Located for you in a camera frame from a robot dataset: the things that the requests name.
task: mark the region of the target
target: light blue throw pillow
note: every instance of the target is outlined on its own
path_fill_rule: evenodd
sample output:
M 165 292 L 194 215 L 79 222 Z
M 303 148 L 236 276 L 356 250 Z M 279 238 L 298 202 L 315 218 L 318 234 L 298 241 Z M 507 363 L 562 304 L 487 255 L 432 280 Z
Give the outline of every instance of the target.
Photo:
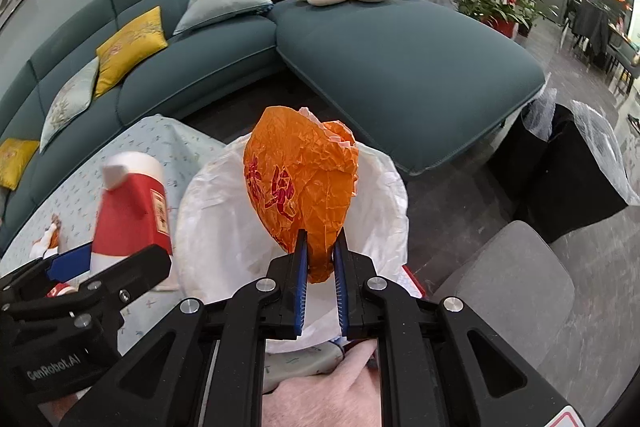
M 242 13 L 264 13 L 272 7 L 271 0 L 189 0 L 187 11 L 178 22 L 174 35 L 231 19 Z
M 94 96 L 99 67 L 100 58 L 95 57 L 58 91 L 44 121 L 40 136 L 40 154 L 56 134 L 89 107 Z

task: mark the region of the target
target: trash bin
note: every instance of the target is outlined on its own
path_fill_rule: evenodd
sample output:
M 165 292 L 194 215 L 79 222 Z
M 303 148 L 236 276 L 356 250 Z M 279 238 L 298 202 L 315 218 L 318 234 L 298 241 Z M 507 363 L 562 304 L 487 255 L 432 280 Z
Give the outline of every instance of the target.
M 586 104 L 571 106 L 573 115 L 556 110 L 544 157 L 513 216 L 547 243 L 640 203 L 609 122 Z
M 524 193 L 545 154 L 557 93 L 557 89 L 545 89 L 523 108 L 488 161 L 490 171 L 512 200 Z

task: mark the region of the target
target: tablecloth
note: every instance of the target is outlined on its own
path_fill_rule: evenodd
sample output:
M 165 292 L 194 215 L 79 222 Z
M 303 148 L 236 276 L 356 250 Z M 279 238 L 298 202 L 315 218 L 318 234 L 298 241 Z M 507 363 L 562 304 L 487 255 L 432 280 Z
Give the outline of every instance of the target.
M 161 115 L 140 120 L 87 160 L 42 204 L 20 230 L 0 260 L 0 275 L 29 261 L 33 241 L 42 237 L 51 215 L 62 222 L 60 251 L 88 243 L 94 237 L 95 219 L 102 193 L 100 168 L 107 158 L 125 151 L 147 153 L 162 164 L 169 229 L 175 230 L 180 200 L 191 179 L 225 145 L 187 125 Z M 75 282 L 89 277 L 79 277 Z M 118 331 L 118 349 L 126 352 L 185 295 L 182 291 L 143 295 L 123 309 L 125 323 Z

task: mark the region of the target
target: sectional sofa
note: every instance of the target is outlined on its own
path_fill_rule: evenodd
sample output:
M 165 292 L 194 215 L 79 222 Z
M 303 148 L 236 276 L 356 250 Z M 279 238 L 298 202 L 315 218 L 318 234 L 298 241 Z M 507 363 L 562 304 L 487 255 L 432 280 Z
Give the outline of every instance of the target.
M 40 139 L 60 88 L 130 20 L 160 6 L 169 47 L 94 100 L 31 159 L 8 197 L 4 252 L 33 211 L 85 160 L 140 118 L 183 118 L 285 67 L 411 174 L 465 149 L 543 85 L 518 45 L 424 0 L 313 7 L 278 2 L 172 37 L 188 0 L 94 0 L 31 56 L 0 101 L 0 142 Z

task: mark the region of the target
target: red chinese characters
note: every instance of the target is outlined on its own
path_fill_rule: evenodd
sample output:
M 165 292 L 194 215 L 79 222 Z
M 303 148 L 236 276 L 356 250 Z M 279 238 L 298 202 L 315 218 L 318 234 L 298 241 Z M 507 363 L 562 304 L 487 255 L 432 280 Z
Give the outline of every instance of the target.
M 267 201 L 264 204 L 265 208 L 270 208 L 274 204 L 276 205 L 277 211 L 282 214 L 284 217 L 293 221 L 294 216 L 287 214 L 285 209 L 285 204 L 289 201 L 293 194 L 295 193 L 293 187 L 293 180 L 286 169 L 280 170 L 280 168 L 276 165 L 275 170 L 273 171 L 273 180 L 271 181 L 271 200 Z
M 262 189 L 258 182 L 262 181 L 262 175 L 258 172 L 258 158 L 254 156 L 254 159 L 249 165 L 244 167 L 244 179 L 246 185 L 249 187 L 249 192 L 255 201 L 260 201 L 262 197 Z

